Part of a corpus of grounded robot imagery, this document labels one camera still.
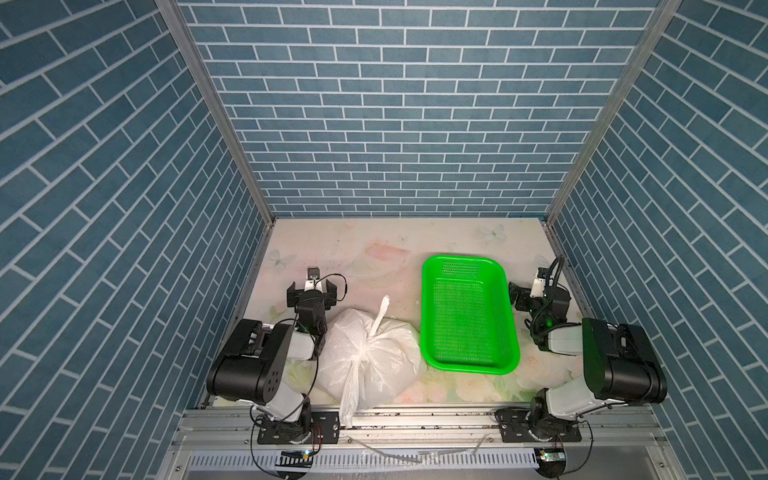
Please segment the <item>green plastic basket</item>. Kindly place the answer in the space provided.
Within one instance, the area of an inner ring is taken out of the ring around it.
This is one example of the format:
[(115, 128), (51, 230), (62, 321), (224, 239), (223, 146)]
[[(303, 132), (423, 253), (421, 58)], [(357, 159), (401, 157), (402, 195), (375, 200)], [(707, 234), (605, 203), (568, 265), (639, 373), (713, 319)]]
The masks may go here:
[(435, 255), (422, 265), (420, 349), (441, 371), (506, 375), (520, 347), (502, 266), (488, 258)]

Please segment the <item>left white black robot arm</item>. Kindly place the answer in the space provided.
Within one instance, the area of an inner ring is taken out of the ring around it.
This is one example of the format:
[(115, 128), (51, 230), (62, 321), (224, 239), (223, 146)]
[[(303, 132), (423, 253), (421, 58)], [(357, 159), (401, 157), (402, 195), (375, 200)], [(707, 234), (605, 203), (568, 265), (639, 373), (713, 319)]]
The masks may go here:
[(327, 332), (326, 312), (338, 301), (336, 285), (310, 278), (302, 289), (296, 285), (287, 289), (292, 318), (274, 324), (240, 320), (207, 374), (207, 392), (248, 402), (273, 422), (299, 422), (310, 407), (309, 395), (283, 379), (286, 364), (319, 360)]

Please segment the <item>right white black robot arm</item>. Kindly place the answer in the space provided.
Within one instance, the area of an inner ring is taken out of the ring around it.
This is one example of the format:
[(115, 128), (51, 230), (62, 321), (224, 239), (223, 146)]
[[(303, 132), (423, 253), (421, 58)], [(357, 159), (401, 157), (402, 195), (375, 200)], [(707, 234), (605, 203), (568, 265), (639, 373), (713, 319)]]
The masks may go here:
[(510, 300), (530, 317), (525, 326), (535, 347), (582, 361), (582, 375), (560, 386), (540, 389), (527, 408), (496, 412), (504, 435), (530, 441), (581, 439), (578, 423), (591, 413), (621, 406), (660, 404), (668, 392), (661, 363), (645, 330), (583, 318), (567, 320), (569, 292), (544, 283), (509, 285)]

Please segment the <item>white plastic bag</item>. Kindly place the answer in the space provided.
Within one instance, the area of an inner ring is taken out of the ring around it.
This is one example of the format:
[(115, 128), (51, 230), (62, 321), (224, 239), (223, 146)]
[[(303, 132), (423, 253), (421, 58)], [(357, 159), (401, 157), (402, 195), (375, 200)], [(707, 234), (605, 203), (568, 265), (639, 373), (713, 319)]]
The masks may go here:
[(317, 385), (338, 402), (340, 425), (351, 427), (359, 410), (385, 405), (426, 372), (419, 333), (389, 319), (390, 298), (376, 315), (346, 309), (330, 323), (319, 356)]

